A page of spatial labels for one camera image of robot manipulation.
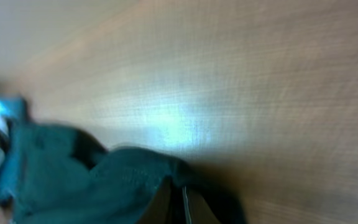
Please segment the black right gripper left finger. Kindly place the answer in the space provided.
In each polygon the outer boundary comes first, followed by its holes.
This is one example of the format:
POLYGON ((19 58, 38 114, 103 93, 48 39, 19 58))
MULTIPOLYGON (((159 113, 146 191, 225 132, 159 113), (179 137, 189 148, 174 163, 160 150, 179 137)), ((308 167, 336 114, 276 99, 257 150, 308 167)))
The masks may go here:
POLYGON ((164 178, 137 224, 171 223, 172 180, 164 178))

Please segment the black shorts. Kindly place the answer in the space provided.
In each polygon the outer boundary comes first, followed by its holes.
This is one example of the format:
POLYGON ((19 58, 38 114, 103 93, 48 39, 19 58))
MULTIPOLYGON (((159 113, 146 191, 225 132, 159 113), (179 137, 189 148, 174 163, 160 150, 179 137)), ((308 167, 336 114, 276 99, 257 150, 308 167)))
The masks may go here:
POLYGON ((245 223, 235 195, 186 161, 141 147, 106 150, 88 133, 57 124, 12 128, 13 163, 0 202, 15 223, 137 223, 163 179, 172 180, 171 223, 186 223, 182 188, 203 196, 221 223, 245 223))

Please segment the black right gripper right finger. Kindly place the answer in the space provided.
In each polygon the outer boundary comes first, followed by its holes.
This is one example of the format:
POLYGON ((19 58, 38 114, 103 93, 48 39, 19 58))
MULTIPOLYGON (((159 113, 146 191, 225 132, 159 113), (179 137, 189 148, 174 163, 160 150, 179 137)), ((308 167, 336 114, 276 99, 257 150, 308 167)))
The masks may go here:
POLYGON ((197 191, 182 188, 186 224, 221 224, 206 200, 197 191))

